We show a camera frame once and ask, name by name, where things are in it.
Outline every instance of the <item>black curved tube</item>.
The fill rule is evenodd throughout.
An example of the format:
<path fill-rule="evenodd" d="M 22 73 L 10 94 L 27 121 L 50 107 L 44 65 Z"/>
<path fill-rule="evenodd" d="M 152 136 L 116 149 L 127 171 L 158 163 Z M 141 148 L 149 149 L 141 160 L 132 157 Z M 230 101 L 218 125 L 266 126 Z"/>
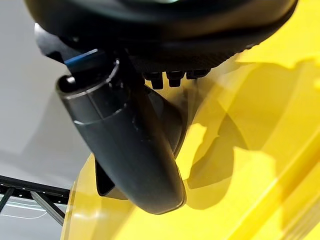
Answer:
<path fill-rule="evenodd" d="M 185 189 L 161 124 L 142 88 L 106 82 L 77 89 L 67 76 L 57 92 L 76 128 L 114 184 L 138 207 L 163 214 L 185 203 Z"/>

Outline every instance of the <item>small black protrusion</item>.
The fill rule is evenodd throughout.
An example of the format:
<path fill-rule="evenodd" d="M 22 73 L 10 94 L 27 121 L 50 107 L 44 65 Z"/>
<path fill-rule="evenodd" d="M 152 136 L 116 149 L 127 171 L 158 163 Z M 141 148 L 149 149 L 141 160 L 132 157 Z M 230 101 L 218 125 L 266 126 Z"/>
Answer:
<path fill-rule="evenodd" d="M 152 88 L 154 90 L 159 90 L 164 88 L 164 82 L 162 78 L 162 72 L 145 72 L 143 77 L 151 81 Z"/>
<path fill-rule="evenodd" d="M 170 87 L 180 87 L 181 79 L 185 76 L 184 71 L 167 71 L 166 77 L 169 79 Z"/>
<path fill-rule="evenodd" d="M 193 71 L 187 71 L 186 72 L 186 79 L 198 79 L 205 77 L 209 72 L 209 69 L 201 69 L 201 70 L 193 70 Z"/>
<path fill-rule="evenodd" d="M 169 79 L 169 86 L 171 88 L 177 88 L 180 87 L 181 79 Z"/>
<path fill-rule="evenodd" d="M 159 90 L 164 88 L 164 82 L 162 80 L 153 80 L 151 81 L 151 84 L 154 90 Z"/>

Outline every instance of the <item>white ceiling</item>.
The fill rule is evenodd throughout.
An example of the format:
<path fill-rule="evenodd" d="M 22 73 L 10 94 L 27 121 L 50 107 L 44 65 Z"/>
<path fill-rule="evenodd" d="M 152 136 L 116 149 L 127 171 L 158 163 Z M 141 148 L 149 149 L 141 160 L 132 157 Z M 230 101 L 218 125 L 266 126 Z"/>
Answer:
<path fill-rule="evenodd" d="M 40 54 L 22 0 L 0 1 L 0 175 L 70 188 L 89 149 L 54 92 L 65 66 Z"/>

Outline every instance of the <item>black metal bracket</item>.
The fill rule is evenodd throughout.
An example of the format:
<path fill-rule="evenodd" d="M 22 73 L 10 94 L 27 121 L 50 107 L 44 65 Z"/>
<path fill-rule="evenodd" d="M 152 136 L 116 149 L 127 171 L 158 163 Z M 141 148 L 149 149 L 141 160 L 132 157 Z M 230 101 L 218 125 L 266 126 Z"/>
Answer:
<path fill-rule="evenodd" d="M 0 194 L 4 194 L 0 201 L 0 213 L 12 196 L 21 199 L 35 200 L 61 226 L 64 223 L 65 213 L 55 204 L 68 204 L 70 195 L 68 189 L 0 175 Z"/>
<path fill-rule="evenodd" d="M 33 200 L 31 192 L 43 194 L 55 204 L 67 205 L 70 190 L 34 183 L 30 181 L 19 180 L 0 175 L 0 194 L 5 194 L 9 189 L 13 189 L 11 196 Z"/>

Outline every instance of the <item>yellow surface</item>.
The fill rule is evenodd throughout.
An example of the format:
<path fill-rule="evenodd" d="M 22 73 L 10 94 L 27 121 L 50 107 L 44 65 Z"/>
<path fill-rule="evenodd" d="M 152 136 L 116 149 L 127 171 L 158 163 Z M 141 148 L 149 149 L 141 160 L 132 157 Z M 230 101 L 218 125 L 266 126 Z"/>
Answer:
<path fill-rule="evenodd" d="M 63 240 L 320 240 L 320 1 L 197 82 L 160 94 L 194 118 L 177 157 L 187 202 L 152 215 L 99 197 L 90 157 Z"/>

